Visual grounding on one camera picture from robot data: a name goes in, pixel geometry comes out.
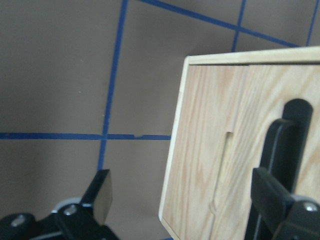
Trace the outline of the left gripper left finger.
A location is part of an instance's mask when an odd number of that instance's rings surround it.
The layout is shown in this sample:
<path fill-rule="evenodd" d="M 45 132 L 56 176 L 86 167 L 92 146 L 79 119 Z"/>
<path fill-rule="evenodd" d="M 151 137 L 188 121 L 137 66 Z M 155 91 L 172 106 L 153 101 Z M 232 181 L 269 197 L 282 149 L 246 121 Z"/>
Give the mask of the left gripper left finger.
<path fill-rule="evenodd" d="M 116 240 L 116 234 L 105 225 L 113 200 L 111 171 L 97 171 L 77 202 L 61 206 L 54 221 L 65 240 Z"/>

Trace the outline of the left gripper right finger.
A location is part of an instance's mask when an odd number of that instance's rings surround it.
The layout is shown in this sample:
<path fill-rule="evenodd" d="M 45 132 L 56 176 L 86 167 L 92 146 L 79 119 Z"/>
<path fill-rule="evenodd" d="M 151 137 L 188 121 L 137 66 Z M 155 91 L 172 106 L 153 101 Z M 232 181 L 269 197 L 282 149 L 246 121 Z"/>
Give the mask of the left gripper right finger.
<path fill-rule="evenodd" d="M 290 193 L 264 167 L 252 171 L 250 197 L 258 213 L 255 240 L 320 238 L 320 204 Z"/>

